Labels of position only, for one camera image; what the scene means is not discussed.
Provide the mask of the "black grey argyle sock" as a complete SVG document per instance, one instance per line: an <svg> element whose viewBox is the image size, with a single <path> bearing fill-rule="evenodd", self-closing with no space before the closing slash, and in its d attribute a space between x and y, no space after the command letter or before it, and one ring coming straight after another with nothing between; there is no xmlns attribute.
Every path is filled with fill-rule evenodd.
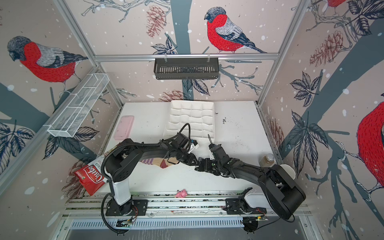
<svg viewBox="0 0 384 240"><path fill-rule="evenodd" d="M197 172L211 173L213 170L213 161L210 158L199 158L198 165L195 167Z"/></svg>

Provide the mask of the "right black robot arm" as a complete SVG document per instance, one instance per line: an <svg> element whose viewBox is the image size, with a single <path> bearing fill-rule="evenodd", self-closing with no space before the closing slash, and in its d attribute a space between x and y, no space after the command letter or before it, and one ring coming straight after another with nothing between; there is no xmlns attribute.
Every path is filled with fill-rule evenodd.
<svg viewBox="0 0 384 240"><path fill-rule="evenodd" d="M242 179L260 186L272 210L288 221L306 199L301 187L280 165L258 167L231 158L221 145L210 145L213 159L193 158L198 172L224 178Z"/></svg>

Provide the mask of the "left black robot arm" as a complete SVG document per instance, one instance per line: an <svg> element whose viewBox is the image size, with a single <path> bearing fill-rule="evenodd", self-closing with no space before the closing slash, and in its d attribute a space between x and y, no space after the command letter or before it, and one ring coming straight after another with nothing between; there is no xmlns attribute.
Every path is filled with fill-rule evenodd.
<svg viewBox="0 0 384 240"><path fill-rule="evenodd" d="M189 137L177 134L156 144L136 143L131 139L125 139L114 147L105 156L101 173L107 179L111 196L120 214L127 216L134 208L128 178L140 161L152 158L176 158L187 166L198 166L197 157L190 152L191 145L192 140Z"/></svg>

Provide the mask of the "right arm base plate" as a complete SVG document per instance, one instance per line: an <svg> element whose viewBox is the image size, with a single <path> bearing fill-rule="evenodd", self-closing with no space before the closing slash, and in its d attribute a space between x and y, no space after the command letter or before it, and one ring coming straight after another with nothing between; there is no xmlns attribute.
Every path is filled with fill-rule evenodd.
<svg viewBox="0 0 384 240"><path fill-rule="evenodd" d="M253 188L245 189L237 198L226 199L223 210L228 215L265 215L270 204L263 194Z"/></svg>

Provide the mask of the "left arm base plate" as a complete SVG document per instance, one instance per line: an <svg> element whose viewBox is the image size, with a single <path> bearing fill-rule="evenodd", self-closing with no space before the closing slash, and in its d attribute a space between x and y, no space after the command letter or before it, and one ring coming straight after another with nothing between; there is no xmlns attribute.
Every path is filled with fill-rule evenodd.
<svg viewBox="0 0 384 240"><path fill-rule="evenodd" d="M128 200L122 206L118 205L114 198L107 203L106 216L145 216L148 208L148 200Z"/></svg>

